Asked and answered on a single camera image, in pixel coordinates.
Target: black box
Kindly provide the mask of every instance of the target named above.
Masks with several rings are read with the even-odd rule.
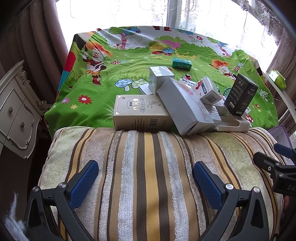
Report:
[[[224,105],[232,115],[242,116],[249,106],[258,86],[249,78],[238,74]]]

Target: red logo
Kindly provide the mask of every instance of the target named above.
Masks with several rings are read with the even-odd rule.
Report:
[[[198,82],[198,84],[197,84],[197,86],[195,87],[195,89],[198,90],[199,87],[200,87],[201,85],[202,85],[202,80],[200,80],[200,81]]]

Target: striped cushion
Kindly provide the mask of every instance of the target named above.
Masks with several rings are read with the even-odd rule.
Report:
[[[252,157],[261,151],[284,164],[274,143],[260,128],[180,137],[67,127],[54,136],[39,185],[53,188],[68,181],[93,159],[99,175],[75,212],[95,241],[196,241],[216,212],[192,176],[194,163],[203,161],[224,183],[262,190],[272,237],[279,231],[282,196],[271,191],[272,180],[253,165]],[[240,211],[236,208],[222,240],[229,237]],[[53,212],[64,239],[70,240]]]

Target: cartoon blanket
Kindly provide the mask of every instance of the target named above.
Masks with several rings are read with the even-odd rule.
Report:
[[[173,58],[190,60],[191,70],[173,69]],[[250,126],[269,129],[278,125],[276,108],[255,62],[242,50],[181,29],[111,27],[76,34],[56,103],[45,121],[52,136],[68,126],[114,127],[115,96],[138,94],[138,86],[148,81],[150,66],[167,66],[176,80],[187,77],[197,82],[208,76],[225,96],[238,73],[249,77],[258,91],[246,119]]]

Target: yellow flower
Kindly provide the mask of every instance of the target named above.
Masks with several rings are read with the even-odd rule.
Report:
[[[78,105],[75,105],[75,104],[70,106],[71,109],[76,109],[77,107],[78,107]]]

